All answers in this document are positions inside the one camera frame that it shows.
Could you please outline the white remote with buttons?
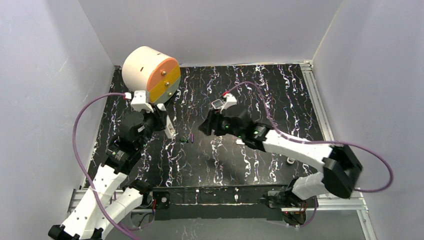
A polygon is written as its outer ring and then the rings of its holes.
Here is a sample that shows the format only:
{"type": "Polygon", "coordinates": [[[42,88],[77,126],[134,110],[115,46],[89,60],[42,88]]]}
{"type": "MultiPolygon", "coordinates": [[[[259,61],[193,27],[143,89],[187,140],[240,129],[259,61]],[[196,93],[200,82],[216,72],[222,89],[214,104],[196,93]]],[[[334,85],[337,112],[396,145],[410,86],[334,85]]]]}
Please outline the white remote with buttons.
{"type": "Polygon", "coordinates": [[[216,99],[211,102],[211,106],[214,110],[221,110],[224,106],[224,102],[221,99],[216,99]]]}

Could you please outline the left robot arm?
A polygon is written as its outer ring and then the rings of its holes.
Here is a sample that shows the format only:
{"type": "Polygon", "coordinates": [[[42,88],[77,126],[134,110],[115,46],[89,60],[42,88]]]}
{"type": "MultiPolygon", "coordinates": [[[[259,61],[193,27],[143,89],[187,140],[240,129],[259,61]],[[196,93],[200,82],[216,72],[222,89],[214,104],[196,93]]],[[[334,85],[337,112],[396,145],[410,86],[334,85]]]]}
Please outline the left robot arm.
{"type": "Polygon", "coordinates": [[[163,104],[127,114],[118,134],[108,144],[105,161],[90,180],[89,189],[64,222],[50,228],[48,236],[53,240],[104,240],[116,228],[135,239],[119,223],[142,205],[152,186],[145,181],[134,180],[115,201],[109,201],[140,160],[153,133],[158,131],[165,131],[169,139],[175,137],[163,104]]]}

